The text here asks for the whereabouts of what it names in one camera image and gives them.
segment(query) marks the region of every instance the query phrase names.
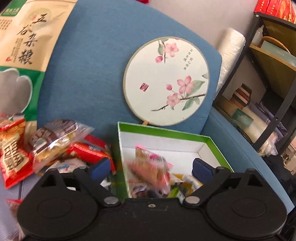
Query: tree branch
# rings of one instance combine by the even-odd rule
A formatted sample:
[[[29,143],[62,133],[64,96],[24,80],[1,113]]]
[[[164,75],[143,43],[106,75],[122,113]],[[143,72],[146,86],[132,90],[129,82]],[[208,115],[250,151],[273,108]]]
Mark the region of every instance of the tree branch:
[[[202,97],[202,96],[205,96],[205,94],[195,95],[195,96],[190,96],[190,97],[182,98],[182,99],[180,99],[180,100],[188,100],[188,99],[190,99],[190,98],[196,98],[196,97]],[[168,106],[168,104],[165,105],[165,106],[163,106],[163,107],[161,107],[161,108],[159,108],[159,109],[157,109],[157,110],[151,110],[151,111],[159,111],[159,110],[163,110],[163,109],[165,109],[167,106]]]

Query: white wall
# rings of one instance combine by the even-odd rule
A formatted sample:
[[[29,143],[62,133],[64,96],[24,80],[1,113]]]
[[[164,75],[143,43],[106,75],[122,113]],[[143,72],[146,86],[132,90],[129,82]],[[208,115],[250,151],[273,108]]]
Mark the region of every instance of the white wall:
[[[256,4],[257,0],[150,0],[150,6],[182,23],[214,47],[226,28],[246,35]],[[224,96],[231,98],[242,83],[252,89],[253,102],[261,100],[265,88],[247,57]]]

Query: white bottle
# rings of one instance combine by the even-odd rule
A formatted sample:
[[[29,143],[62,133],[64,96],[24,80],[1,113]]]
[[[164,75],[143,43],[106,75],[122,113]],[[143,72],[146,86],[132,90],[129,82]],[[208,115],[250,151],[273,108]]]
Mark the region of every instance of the white bottle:
[[[260,44],[260,42],[263,38],[263,34],[262,34],[263,28],[264,28],[264,25],[262,25],[260,28],[257,29],[251,44],[256,45],[256,46],[258,46]]]

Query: blue sofa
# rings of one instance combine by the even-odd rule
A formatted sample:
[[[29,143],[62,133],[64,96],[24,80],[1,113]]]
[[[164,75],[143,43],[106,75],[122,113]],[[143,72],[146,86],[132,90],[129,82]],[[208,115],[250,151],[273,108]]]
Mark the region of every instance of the blue sofa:
[[[165,36],[181,37],[196,45],[210,70],[210,86],[200,108],[186,121],[168,128],[210,136],[235,172],[257,169],[291,211],[291,200],[264,161],[212,108],[220,54],[185,26],[135,0],[78,0],[45,74],[38,126],[54,118],[74,119],[95,127],[94,135],[111,142],[118,121],[141,123],[123,96],[124,70],[138,48]],[[1,190],[0,204],[7,196],[25,197],[37,179],[32,175],[12,189]],[[0,211],[0,215],[5,213],[7,210]]]

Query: red packaging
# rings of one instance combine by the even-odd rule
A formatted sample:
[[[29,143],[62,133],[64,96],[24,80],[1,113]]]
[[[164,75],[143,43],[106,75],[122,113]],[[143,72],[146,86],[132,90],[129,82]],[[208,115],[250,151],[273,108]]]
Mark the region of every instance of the red packaging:
[[[296,23],[295,11],[291,0],[271,0],[266,14]]]
[[[259,0],[254,12],[262,12],[265,13],[268,7],[270,0]]]
[[[148,4],[149,3],[149,0],[137,0],[137,1],[142,2],[144,4]]]
[[[96,164],[107,157],[111,161],[112,172],[116,171],[108,144],[92,135],[86,136],[81,142],[75,142],[66,153],[90,164]]]
[[[5,188],[33,173],[33,156],[22,149],[25,120],[0,122],[0,167]]]

